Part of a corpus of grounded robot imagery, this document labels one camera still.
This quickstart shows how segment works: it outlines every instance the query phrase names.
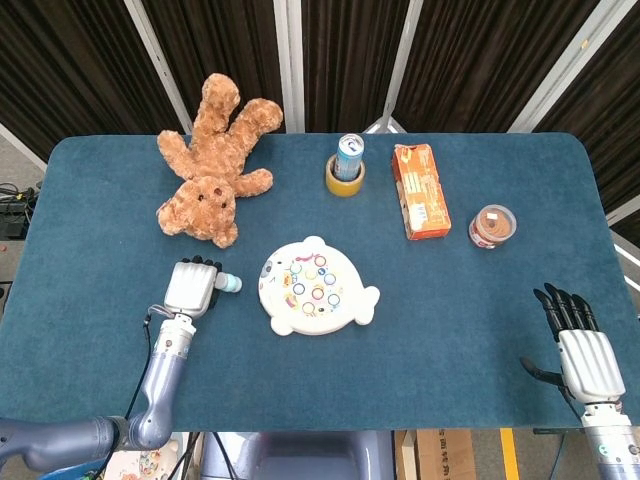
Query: cardboard box on floor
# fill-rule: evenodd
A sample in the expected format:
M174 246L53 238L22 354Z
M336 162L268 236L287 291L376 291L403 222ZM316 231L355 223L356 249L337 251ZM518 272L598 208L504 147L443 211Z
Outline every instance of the cardboard box on floor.
M471 430L397 430L397 480L476 480Z

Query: cardboard box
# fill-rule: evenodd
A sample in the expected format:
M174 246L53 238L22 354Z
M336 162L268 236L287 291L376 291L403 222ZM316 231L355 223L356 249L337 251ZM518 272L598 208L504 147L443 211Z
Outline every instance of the cardboard box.
M397 480L476 480L471 430L398 430Z
M409 240L444 237L451 219L429 145L396 145L391 160Z

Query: teddy bear ear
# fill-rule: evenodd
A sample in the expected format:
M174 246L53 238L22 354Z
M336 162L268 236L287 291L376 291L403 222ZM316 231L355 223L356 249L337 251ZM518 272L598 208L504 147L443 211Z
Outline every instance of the teddy bear ear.
M160 228L167 235L176 235L182 232L187 225L183 215L178 215L177 202L172 198L162 204L156 211Z

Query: soda can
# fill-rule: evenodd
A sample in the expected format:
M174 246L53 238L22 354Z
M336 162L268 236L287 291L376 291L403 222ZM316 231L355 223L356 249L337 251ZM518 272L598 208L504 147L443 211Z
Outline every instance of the soda can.
M355 133L348 133L338 141L334 176L343 182L355 180L360 173L364 141Z

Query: jar lid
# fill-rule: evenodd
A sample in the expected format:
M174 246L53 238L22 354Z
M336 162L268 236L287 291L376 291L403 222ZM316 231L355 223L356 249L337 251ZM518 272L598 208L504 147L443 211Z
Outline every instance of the jar lid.
M516 217L502 205L487 205L476 216L478 233L492 242L504 242L517 226Z

